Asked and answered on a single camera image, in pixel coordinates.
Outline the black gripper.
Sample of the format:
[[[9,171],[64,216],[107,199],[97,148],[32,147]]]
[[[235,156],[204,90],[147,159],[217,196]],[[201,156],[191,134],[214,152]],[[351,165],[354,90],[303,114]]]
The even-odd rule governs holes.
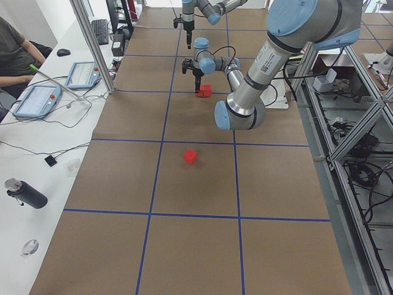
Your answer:
[[[173,20],[174,28],[177,28],[178,24],[182,24],[183,29],[186,30],[187,48],[191,49],[192,31],[195,29],[195,14],[180,14]]]
[[[195,93],[199,93],[200,86],[201,86],[201,77],[204,76],[204,73],[202,72],[201,69],[197,68],[193,64],[193,60],[185,59],[182,62],[182,73],[186,74],[188,70],[190,70],[192,74],[195,76]]]

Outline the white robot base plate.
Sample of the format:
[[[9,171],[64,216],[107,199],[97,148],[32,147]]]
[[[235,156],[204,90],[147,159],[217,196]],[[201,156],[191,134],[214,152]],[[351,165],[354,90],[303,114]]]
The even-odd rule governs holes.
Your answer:
[[[271,85],[261,94],[261,100],[266,108],[288,109],[289,103],[286,95],[286,83],[284,80],[273,80]]]

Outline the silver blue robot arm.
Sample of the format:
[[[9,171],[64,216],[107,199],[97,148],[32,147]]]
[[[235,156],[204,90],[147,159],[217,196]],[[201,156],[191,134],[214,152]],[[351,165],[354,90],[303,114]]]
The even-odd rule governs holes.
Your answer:
[[[183,29],[186,32],[187,48],[191,49],[192,33],[195,29],[196,8],[211,25],[216,25],[223,15],[233,11],[245,3],[247,3],[247,0],[220,1],[214,5],[212,5],[208,0],[183,0],[182,12],[173,20],[173,26],[174,28],[177,28],[178,24],[182,24]]]
[[[182,23],[187,32],[187,47],[193,57],[182,62],[182,70],[191,70],[195,87],[201,77],[223,71],[232,89],[225,101],[218,101],[214,110],[216,125],[221,130],[250,130],[259,127],[265,118],[265,105],[260,96],[289,57],[299,53],[308,42],[315,50],[346,47],[360,35],[362,1],[274,1],[267,16],[267,40],[247,74],[242,74],[238,61],[217,57],[209,51],[203,37],[192,40],[195,28],[194,11],[199,9],[208,22],[215,25],[221,17],[244,1],[183,1],[182,14],[174,23]]]

